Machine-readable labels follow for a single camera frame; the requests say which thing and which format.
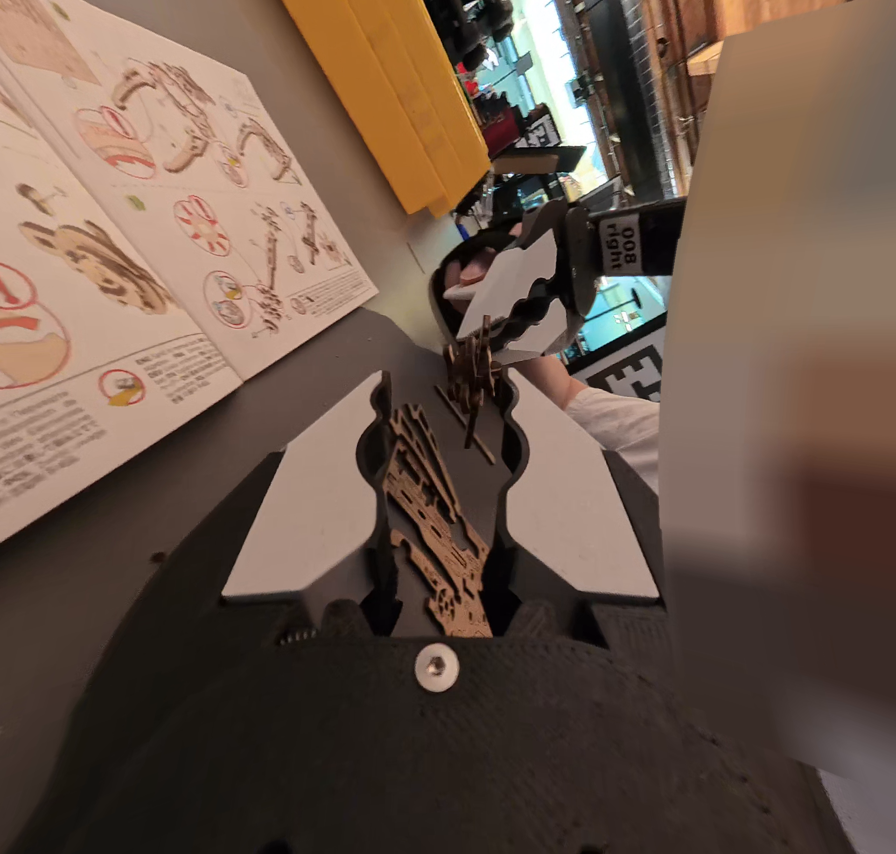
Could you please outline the wooden gear assembly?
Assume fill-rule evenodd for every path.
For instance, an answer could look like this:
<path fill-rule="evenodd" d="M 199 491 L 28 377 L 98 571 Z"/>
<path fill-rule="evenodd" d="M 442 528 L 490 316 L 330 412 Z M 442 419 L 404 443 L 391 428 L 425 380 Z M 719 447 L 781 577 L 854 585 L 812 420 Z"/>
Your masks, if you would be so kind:
<path fill-rule="evenodd" d="M 491 353 L 492 320 L 486 315 L 478 329 L 454 345 L 445 345 L 446 396 L 457 407 L 465 428 L 464 448 L 476 438 L 476 423 L 485 403 L 502 405 L 502 367 Z"/>

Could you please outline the wooden laser-cut puzzle sheet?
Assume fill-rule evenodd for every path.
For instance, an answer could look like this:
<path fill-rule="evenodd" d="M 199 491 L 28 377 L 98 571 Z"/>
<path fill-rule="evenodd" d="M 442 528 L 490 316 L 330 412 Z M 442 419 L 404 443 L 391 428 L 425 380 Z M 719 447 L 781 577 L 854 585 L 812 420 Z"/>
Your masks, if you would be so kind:
<path fill-rule="evenodd" d="M 466 518 L 427 416 L 420 405 L 393 410 L 394 438 L 383 489 L 417 540 L 391 530 L 427 589 L 428 613 L 444 636 L 491 638 L 482 601 L 489 547 Z"/>

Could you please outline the white instruction booklet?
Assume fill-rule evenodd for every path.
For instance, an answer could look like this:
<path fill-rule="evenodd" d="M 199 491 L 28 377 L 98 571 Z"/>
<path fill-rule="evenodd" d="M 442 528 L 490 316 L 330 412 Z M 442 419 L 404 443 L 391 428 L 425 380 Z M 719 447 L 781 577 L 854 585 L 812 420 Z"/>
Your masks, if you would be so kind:
<path fill-rule="evenodd" d="M 2 541 L 377 289 L 249 79 L 1 0 Z"/>

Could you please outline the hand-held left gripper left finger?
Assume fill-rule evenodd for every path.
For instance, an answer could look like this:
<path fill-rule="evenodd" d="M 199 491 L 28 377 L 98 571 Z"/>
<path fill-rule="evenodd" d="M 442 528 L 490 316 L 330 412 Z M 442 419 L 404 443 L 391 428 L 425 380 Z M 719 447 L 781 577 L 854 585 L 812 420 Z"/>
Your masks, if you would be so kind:
<path fill-rule="evenodd" d="M 228 604 L 297 603 L 314 625 L 355 602 L 378 636 L 400 615 L 384 489 L 392 384 L 377 370 L 283 450 L 221 591 Z"/>

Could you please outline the person's right hand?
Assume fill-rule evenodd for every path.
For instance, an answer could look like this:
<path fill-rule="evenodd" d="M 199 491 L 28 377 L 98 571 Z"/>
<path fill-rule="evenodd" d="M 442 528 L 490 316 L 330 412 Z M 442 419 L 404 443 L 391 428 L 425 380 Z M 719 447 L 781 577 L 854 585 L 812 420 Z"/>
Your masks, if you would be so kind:
<path fill-rule="evenodd" d="M 469 287 L 482 281 L 497 255 L 519 236 L 521 227 L 521 218 L 501 221 L 457 244 L 440 267 L 442 290 Z"/>

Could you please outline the thin wooden strip part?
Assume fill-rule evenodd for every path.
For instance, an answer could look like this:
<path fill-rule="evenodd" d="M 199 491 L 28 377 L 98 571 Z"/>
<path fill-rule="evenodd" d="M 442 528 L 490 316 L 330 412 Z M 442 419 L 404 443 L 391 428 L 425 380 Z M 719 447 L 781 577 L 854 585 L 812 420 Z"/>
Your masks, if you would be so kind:
<path fill-rule="evenodd" d="M 468 418 L 464 416 L 460 407 L 448 396 L 447 392 L 440 386 L 434 385 L 434 390 L 437 395 L 440 397 L 445 406 L 449 409 L 449 411 L 454 415 L 455 419 L 463 426 L 465 433 L 465 448 L 471 448 L 472 446 L 476 447 L 476 450 L 485 458 L 486 462 L 494 466 L 497 463 L 497 459 L 489 449 L 487 444 L 482 440 L 482 438 L 476 433 L 476 430 L 469 431 Z"/>

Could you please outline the framed black white marker sign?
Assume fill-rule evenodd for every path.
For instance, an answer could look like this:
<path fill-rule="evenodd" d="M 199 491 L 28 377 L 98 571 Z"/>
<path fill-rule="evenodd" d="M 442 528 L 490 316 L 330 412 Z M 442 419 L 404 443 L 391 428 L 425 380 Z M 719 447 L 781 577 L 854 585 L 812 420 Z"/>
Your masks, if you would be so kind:
<path fill-rule="evenodd" d="M 644 337 L 581 369 L 574 378 L 616 396 L 659 403 L 663 349 L 662 335 Z"/>

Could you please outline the yellow plastic bin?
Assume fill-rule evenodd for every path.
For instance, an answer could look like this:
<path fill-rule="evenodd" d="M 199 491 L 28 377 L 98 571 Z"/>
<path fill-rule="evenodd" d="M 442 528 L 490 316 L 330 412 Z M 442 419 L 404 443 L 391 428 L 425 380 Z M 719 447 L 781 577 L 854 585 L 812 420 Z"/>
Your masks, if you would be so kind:
<path fill-rule="evenodd" d="M 405 212 L 439 218 L 487 145 L 423 0 L 281 0 Z"/>

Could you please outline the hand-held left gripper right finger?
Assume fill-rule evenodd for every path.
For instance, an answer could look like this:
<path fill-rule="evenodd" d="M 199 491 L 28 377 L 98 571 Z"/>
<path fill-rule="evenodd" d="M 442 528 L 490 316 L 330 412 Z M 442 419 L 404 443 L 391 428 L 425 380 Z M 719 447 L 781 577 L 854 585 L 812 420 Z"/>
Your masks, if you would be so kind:
<path fill-rule="evenodd" d="M 657 494 L 517 369 L 504 372 L 498 401 L 510 477 L 490 550 L 493 632 L 532 602 L 547 603 L 567 636 L 597 636 L 598 606 L 661 605 Z"/>

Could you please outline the person's right forearm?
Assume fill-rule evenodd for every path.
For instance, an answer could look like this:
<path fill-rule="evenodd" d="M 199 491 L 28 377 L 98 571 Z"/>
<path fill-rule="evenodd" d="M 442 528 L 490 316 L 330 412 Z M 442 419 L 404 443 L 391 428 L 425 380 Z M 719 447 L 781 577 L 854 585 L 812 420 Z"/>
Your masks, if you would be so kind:
<path fill-rule="evenodd" d="M 592 388 L 572 377 L 555 356 L 541 356 L 515 367 L 602 448 L 618 453 L 655 494 L 659 493 L 658 403 Z"/>

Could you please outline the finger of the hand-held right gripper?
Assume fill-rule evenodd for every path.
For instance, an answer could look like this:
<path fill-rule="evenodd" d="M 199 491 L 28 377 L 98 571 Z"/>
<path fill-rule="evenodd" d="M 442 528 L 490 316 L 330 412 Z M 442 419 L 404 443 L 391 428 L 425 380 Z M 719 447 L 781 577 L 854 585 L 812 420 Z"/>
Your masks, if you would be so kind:
<path fill-rule="evenodd" d="M 581 329 L 581 313 L 558 296 L 537 293 L 511 303 L 490 298 L 490 352 L 494 366 L 556 355 Z"/>
<path fill-rule="evenodd" d="M 511 303 L 549 293 L 557 274 L 557 247 L 552 233 L 545 233 L 529 247 L 514 241 L 494 260 L 486 277 L 476 285 L 455 287 L 455 339 L 463 340 L 490 316 L 490 298 L 507 296 Z"/>

